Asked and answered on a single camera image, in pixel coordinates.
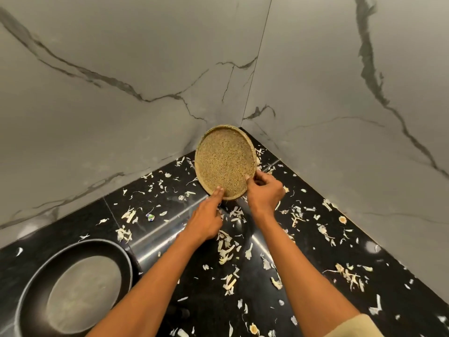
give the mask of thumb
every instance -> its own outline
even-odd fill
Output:
[[[254,178],[252,178],[248,174],[245,175],[245,179],[246,179],[246,186],[248,187],[248,189],[256,186],[256,183],[254,182]]]

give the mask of marble wall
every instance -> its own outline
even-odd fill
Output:
[[[449,302],[447,6],[273,0],[243,127]]]
[[[271,0],[0,0],[0,246],[240,125]]]

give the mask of person's left hand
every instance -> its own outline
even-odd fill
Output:
[[[217,207],[225,193],[222,187],[217,187],[214,193],[199,204],[194,210],[184,232],[199,244],[215,237],[223,224]]]

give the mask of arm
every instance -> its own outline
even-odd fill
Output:
[[[185,229],[132,290],[100,321],[88,337],[155,336],[185,266],[195,250],[216,236],[222,220],[217,210],[224,189],[200,203]]]
[[[248,178],[248,204],[264,235],[287,297],[305,337],[323,337],[360,312],[307,260],[274,218],[282,183],[257,171]]]

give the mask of forearm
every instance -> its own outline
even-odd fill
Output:
[[[190,257],[201,244],[187,232],[178,238],[89,337],[155,336]]]
[[[255,216],[305,337],[323,337],[359,314],[307,260],[272,215]]]

